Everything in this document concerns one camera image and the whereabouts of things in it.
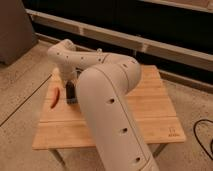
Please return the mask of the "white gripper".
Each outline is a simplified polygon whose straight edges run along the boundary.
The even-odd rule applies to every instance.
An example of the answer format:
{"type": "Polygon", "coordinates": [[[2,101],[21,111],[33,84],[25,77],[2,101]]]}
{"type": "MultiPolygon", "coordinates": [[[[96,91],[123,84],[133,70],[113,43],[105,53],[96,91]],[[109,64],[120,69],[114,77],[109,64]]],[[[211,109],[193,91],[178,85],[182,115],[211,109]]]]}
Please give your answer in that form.
{"type": "Polygon", "coordinates": [[[64,80],[65,81],[72,81],[74,79],[77,79],[79,75],[81,74],[82,70],[79,68],[68,68],[65,70],[64,73],[64,80]]]}

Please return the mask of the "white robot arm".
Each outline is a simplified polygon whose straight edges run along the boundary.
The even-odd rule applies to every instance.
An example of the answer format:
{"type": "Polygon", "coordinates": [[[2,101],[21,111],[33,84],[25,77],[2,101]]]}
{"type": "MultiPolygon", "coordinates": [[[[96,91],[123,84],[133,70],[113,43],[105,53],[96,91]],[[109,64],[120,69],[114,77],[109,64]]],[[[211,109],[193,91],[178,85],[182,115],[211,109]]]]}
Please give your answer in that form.
{"type": "Polygon", "coordinates": [[[76,80],[76,96],[106,171],[159,171],[126,102],[141,80],[131,56],[78,51],[69,39],[47,51],[65,82],[76,80]]]}

